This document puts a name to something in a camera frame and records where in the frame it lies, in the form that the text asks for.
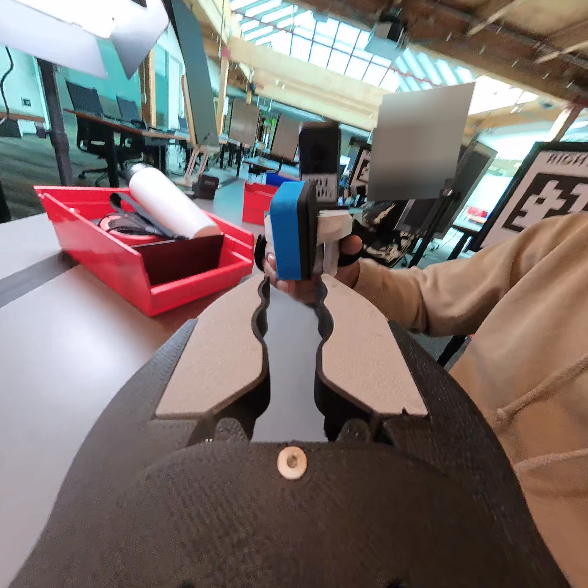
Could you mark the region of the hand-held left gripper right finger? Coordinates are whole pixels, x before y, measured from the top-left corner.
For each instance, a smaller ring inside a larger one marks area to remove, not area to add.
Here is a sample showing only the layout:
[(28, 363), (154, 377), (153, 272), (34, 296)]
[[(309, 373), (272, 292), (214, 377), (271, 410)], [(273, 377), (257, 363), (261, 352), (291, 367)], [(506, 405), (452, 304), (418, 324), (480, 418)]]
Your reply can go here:
[(384, 314), (330, 275), (321, 275), (319, 287), (320, 380), (370, 415), (428, 417)]

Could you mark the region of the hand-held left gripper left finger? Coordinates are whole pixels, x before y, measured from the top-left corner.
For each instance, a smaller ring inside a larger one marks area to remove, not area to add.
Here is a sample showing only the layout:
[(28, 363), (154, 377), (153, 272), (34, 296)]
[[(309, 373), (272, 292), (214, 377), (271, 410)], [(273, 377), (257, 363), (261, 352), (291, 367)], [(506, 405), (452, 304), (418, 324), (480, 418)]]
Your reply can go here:
[(195, 326), (155, 410), (157, 419), (212, 417), (269, 373), (268, 278), (254, 274), (214, 301)]

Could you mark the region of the blue black foam block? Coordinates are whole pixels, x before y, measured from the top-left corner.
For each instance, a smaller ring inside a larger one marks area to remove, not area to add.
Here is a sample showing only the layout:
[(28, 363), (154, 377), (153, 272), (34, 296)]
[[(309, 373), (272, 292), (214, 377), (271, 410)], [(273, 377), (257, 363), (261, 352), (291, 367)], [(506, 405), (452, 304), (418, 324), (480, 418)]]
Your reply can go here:
[(269, 217), (278, 279), (309, 281), (318, 228), (315, 183), (283, 183), (273, 196)]

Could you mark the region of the red plastic bin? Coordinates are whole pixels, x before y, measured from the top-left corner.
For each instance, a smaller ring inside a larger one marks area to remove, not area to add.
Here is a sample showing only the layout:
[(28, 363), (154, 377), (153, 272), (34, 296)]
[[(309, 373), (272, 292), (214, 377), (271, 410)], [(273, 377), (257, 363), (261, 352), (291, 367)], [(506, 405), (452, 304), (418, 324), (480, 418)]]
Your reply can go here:
[(176, 242), (178, 255), (131, 247), (96, 222), (114, 209), (107, 187), (35, 186), (62, 250), (143, 314), (154, 317), (238, 284), (254, 265), (254, 234), (208, 214), (223, 235), (214, 254), (196, 239)]

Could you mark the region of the person's right forearm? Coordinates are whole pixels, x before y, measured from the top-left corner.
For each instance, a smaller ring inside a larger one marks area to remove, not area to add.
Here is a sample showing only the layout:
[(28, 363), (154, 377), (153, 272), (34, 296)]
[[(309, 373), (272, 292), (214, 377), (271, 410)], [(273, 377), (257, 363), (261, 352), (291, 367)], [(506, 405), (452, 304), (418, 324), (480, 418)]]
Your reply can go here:
[(521, 237), (484, 249), (470, 259), (425, 269), (390, 270), (357, 262), (353, 289), (387, 320), (418, 334), (474, 334), (488, 319), (502, 324), (514, 314), (509, 292), (528, 270), (529, 241)]

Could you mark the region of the person's right hand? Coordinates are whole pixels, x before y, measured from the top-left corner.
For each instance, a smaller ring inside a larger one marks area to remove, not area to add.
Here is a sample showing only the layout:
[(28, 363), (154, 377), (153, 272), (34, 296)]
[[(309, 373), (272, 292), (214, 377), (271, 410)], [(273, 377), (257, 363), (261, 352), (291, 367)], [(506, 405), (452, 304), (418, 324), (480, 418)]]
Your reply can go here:
[[(349, 235), (340, 241), (342, 254), (354, 256), (362, 250), (363, 243), (359, 236)], [(270, 246), (266, 243), (265, 255), (263, 260), (263, 273), (268, 276), (270, 284), (277, 290), (306, 305), (314, 305), (316, 294), (318, 292), (319, 276), (314, 275), (309, 281), (283, 281), (277, 277), (275, 254)], [(359, 261), (339, 267), (336, 280), (347, 287), (353, 289), (357, 283), (360, 273)]]

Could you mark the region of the red storage bin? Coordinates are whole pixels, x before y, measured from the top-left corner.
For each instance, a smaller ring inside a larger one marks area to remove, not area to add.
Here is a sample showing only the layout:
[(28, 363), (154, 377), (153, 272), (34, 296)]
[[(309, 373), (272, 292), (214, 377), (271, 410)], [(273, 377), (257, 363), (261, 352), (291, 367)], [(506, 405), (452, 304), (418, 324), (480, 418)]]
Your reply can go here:
[(245, 181), (243, 185), (242, 222), (263, 226), (265, 215), (277, 191), (276, 186)]

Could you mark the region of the brown board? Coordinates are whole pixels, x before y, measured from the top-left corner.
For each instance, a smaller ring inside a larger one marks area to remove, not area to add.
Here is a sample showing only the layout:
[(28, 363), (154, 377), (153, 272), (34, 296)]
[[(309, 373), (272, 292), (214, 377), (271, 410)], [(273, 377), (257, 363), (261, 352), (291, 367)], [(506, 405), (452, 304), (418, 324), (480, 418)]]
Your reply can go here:
[(270, 154), (283, 160), (294, 161), (300, 129), (299, 121), (281, 114), (276, 122)]
[(230, 140), (253, 147), (258, 136), (260, 110), (244, 100), (232, 102), (228, 137)]

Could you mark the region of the framed marker poster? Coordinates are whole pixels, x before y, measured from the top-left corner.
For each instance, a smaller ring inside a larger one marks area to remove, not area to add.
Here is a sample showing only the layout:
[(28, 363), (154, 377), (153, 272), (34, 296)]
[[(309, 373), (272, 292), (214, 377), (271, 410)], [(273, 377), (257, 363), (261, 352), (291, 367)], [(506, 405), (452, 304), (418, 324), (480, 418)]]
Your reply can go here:
[(536, 142), (472, 242), (479, 251), (549, 217), (587, 211), (587, 143)]
[(368, 194), (370, 162), (371, 144), (363, 143), (357, 148), (357, 154), (349, 174), (348, 187), (354, 188), (364, 195)]

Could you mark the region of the white water bottle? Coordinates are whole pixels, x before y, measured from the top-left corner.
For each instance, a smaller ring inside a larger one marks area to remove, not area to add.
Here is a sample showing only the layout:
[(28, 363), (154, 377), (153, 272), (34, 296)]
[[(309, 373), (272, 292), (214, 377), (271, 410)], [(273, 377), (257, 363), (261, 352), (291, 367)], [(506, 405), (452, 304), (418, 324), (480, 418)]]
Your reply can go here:
[(128, 187), (140, 209), (174, 237), (197, 239), (222, 233), (217, 223), (157, 168), (132, 166)]

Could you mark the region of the red round disc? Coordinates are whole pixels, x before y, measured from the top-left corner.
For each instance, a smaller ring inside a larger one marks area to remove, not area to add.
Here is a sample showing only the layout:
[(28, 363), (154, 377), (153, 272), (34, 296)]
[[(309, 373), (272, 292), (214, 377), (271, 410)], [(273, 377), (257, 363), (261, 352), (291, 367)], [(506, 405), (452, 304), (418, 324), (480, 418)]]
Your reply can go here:
[(125, 245), (135, 247), (161, 242), (158, 235), (146, 233), (135, 221), (118, 213), (109, 214), (96, 222), (103, 232)]

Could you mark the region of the person's beige hoodie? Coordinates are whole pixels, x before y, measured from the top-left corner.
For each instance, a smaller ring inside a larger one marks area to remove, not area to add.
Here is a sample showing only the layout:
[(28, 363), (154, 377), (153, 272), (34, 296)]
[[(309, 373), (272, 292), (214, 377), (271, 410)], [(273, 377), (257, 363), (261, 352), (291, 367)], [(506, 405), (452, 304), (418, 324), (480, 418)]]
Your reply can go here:
[(453, 376), (499, 438), (545, 543), (587, 587), (587, 213), (493, 248), (497, 301)]

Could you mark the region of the black stand pole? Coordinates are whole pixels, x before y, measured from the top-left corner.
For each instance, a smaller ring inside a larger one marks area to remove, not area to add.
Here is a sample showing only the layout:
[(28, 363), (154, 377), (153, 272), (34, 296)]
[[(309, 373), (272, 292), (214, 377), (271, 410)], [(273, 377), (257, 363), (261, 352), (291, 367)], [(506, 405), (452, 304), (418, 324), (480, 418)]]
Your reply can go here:
[(72, 168), (70, 163), (70, 143), (63, 121), (63, 110), (59, 99), (58, 86), (53, 63), (36, 59), (45, 94), (50, 124), (50, 139), (55, 152), (59, 180), (63, 187), (72, 185)]

